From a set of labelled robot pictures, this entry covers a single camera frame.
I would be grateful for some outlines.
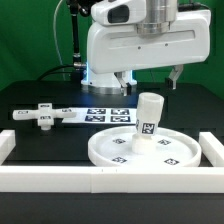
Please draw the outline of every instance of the black table surface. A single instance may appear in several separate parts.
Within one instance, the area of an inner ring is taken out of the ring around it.
[[[16,147],[4,165],[92,166],[88,139],[117,125],[65,124],[55,120],[44,132],[36,120],[14,121],[13,110],[53,108],[136,108],[141,92],[165,98],[159,126],[198,140],[211,131],[224,141],[224,101],[201,85],[140,83],[131,96],[83,92],[71,82],[15,82],[0,92],[0,131],[13,129]],[[0,223],[223,223],[223,194],[52,194],[0,193]]]

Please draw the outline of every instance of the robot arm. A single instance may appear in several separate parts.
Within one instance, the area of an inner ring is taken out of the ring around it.
[[[175,82],[183,64],[209,55],[209,10],[178,13],[177,0],[104,0],[92,7],[92,16],[88,81],[96,88],[120,88],[116,74],[130,83],[128,71],[163,66],[175,66]]]

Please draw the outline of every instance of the white cylinder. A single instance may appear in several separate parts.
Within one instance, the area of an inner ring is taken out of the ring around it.
[[[137,133],[132,136],[132,151],[148,154],[156,150],[155,135],[161,118],[164,98],[155,93],[141,93],[137,106]]]
[[[156,150],[156,142],[149,136],[134,134],[132,136],[132,151],[136,154],[149,154]]]
[[[155,93],[141,93],[138,99],[136,117],[144,123],[159,123],[164,98]]]

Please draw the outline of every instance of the cable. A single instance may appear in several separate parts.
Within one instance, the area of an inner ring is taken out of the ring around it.
[[[178,5],[179,12],[200,10],[201,8],[210,9],[207,5],[201,4],[200,2],[193,2],[193,3]]]
[[[74,68],[74,65],[60,65],[57,66],[55,68],[49,69],[48,71],[44,72],[38,79],[37,81],[41,81],[43,78],[45,78],[48,75],[51,75],[53,73],[55,73],[55,71],[59,70],[59,69],[64,69],[64,68]]]
[[[63,65],[63,62],[62,62],[62,57],[61,57],[61,53],[60,53],[60,50],[59,50],[58,39],[57,39],[57,16],[58,16],[58,12],[59,12],[59,9],[60,9],[63,1],[64,0],[59,1],[58,5],[55,9],[55,12],[54,12],[54,20],[53,20],[54,43],[55,43],[55,48],[56,48],[56,52],[57,52],[57,55],[58,55],[60,65]]]
[[[204,5],[204,4],[201,4],[201,8],[209,9],[210,10],[210,8],[207,5]]]
[[[154,77],[154,75],[153,75],[153,73],[152,73],[152,70],[151,70],[151,69],[149,70],[149,73],[150,73],[150,75],[151,75],[152,81],[155,83],[155,82],[156,82],[156,80],[155,80],[155,77]]]

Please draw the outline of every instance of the white circular plate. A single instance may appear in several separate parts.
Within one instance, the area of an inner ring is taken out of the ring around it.
[[[98,132],[88,142],[89,159],[96,166],[195,167],[200,164],[201,147],[187,135],[158,128],[152,137],[156,149],[140,155],[132,151],[132,135],[135,133],[135,126]]]

